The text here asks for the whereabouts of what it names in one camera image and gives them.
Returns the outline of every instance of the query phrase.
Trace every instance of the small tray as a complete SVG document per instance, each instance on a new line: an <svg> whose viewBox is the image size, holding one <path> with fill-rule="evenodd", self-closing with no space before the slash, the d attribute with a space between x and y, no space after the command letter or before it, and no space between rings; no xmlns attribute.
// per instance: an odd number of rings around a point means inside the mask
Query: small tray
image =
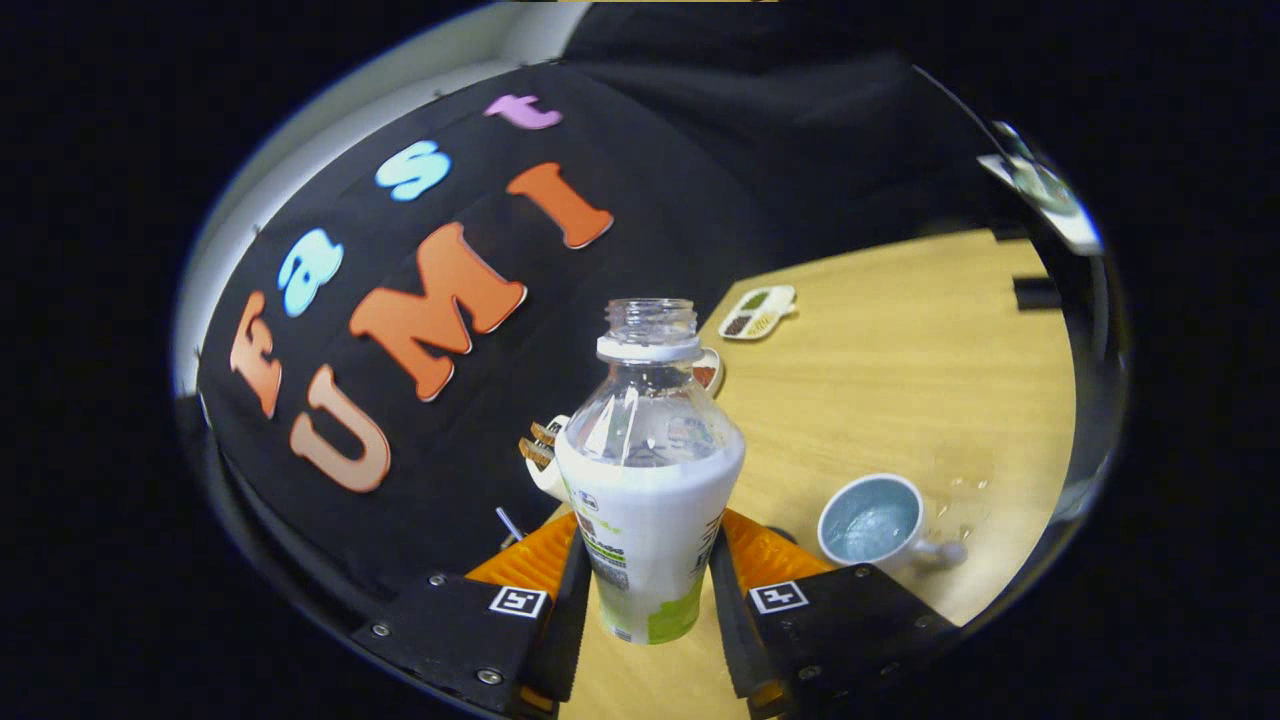
<svg viewBox="0 0 1280 720"><path fill-rule="evenodd" d="M795 313L795 299L796 288L790 284L749 290L721 323L719 334L726 340L767 337L783 316Z"/></svg>

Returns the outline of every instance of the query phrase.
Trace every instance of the coffee cup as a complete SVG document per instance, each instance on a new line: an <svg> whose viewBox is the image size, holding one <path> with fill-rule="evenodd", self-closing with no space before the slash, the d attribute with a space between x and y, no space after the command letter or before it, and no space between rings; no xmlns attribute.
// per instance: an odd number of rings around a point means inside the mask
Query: coffee cup
<svg viewBox="0 0 1280 720"><path fill-rule="evenodd" d="M925 542L924 530L920 491L901 475L876 473L827 501L818 519L818 544L838 565L870 562L886 571L909 564L954 568L965 561L963 544Z"/></svg>

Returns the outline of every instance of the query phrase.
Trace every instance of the blue letter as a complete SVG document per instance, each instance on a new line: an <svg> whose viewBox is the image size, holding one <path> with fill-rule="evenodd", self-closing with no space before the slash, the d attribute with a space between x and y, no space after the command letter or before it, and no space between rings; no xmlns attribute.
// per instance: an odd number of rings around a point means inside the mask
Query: blue letter
<svg viewBox="0 0 1280 720"><path fill-rule="evenodd" d="M433 184L449 174L449 156L436 152L434 142L420 140L394 154L378 168L374 179L392 188L392 200L417 200Z"/></svg>
<svg viewBox="0 0 1280 720"><path fill-rule="evenodd" d="M293 245L280 265L276 284L284 291L284 311L297 318L311 305L316 290L342 265L342 246L329 242L329 236L316 228Z"/></svg>

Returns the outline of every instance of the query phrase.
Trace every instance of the wooden table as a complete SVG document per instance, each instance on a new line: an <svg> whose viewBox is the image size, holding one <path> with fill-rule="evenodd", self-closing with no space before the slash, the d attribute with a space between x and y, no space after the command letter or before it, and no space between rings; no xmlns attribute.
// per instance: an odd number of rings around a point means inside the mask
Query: wooden table
<svg viewBox="0 0 1280 720"><path fill-rule="evenodd" d="M961 539L969 560L893 578L952 623L972 620L1043 532L1075 423L1062 315L1020 313L1014 275L1044 275L1032 245L973 231L737 282L700 333L726 368L717 401L746 436L730 507L822 557L817 521L831 495L868 473L904 475L925 497L927 537ZM795 286L796 313L768 338L721 338L742 293L768 284ZM678 641L607 635L594 589L586 625L566 720L748 717L709 580L698 625Z"/></svg>

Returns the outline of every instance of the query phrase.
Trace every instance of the orange letter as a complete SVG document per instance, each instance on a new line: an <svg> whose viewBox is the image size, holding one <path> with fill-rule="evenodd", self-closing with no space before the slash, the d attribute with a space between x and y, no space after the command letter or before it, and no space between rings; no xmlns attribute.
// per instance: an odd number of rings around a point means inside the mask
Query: orange letter
<svg viewBox="0 0 1280 720"><path fill-rule="evenodd" d="M529 290L493 272L463 240L460 223L442 227L417 246L417 270L422 297L374 288L351 314L351 334L372 336L417 382L419 400L430 402L453 379L453 360L435 357L417 342L471 352L458 302L471 311L472 329L492 333Z"/></svg>
<svg viewBox="0 0 1280 720"><path fill-rule="evenodd" d="M360 460L340 455L332 445L316 434L311 416L298 413L289 433L289 448L306 457L320 471L351 492L369 492L381 484L392 468L392 447L381 428L361 413L360 407L333 384L333 368L321 365L307 388L307 402L317 410L328 410L351 434L360 438L365 452Z"/></svg>
<svg viewBox="0 0 1280 720"><path fill-rule="evenodd" d="M244 377L244 382L262 402L262 414L271 418L275 415L275 398L280 395L283 370L279 360L266 359L271 352L271 331L259 318L265 306L266 297L261 291L253 291L248 296L239 329L232 342L232 372Z"/></svg>
<svg viewBox="0 0 1280 720"><path fill-rule="evenodd" d="M559 165L543 163L516 176L507 192L526 195L564 231L564 245L581 250L613 227L608 210L591 208L559 177Z"/></svg>

